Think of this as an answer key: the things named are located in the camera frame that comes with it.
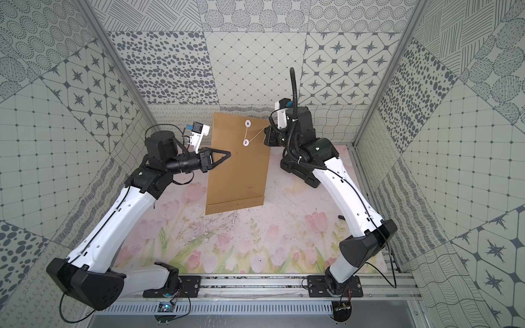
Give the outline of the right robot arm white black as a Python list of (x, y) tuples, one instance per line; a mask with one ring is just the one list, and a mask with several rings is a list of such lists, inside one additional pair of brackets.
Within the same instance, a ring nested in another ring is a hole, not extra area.
[(280, 167), (285, 172), (313, 188), (324, 186), (347, 223), (349, 236), (339, 243), (340, 254), (325, 271), (328, 291), (342, 295), (368, 260), (389, 246), (397, 226), (365, 200), (332, 142), (317, 137), (307, 107), (294, 107), (284, 98), (273, 114), (277, 117), (269, 119), (264, 144), (284, 149)]

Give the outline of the brown kraft file bag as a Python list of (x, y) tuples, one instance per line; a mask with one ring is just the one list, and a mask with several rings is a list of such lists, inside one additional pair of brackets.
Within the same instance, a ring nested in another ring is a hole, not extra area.
[(211, 147), (231, 157), (209, 172), (208, 215), (262, 206), (269, 168), (270, 147), (265, 146), (267, 120), (214, 113)]

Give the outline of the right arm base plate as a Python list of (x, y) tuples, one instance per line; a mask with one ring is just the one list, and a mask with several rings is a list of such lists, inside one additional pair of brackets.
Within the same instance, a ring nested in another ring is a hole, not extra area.
[(362, 284), (358, 276), (352, 276), (345, 283), (338, 283), (328, 276), (307, 276), (306, 288), (309, 297), (340, 297), (347, 296), (350, 291), (351, 297), (363, 297)]

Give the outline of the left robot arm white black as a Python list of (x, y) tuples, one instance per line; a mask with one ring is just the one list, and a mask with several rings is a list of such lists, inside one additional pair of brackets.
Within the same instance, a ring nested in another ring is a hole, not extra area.
[[(145, 139), (147, 153), (128, 177), (124, 188), (106, 215), (66, 258), (54, 258), (46, 272), (64, 296), (96, 311), (111, 306), (122, 296), (142, 292), (144, 297), (178, 297), (182, 292), (179, 270), (164, 262), (152, 269), (128, 273), (113, 271), (122, 244), (153, 207), (174, 175), (199, 170), (206, 173), (223, 163), (231, 153), (214, 148), (188, 151), (172, 131), (158, 131)], [(213, 155), (219, 153), (221, 159)]]

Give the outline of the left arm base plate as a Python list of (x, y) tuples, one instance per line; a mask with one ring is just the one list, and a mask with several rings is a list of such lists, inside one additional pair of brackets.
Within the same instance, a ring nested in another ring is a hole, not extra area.
[(168, 278), (165, 285), (159, 289), (150, 289), (142, 293), (143, 298), (176, 298), (179, 292), (182, 297), (197, 298), (201, 276), (172, 276)]

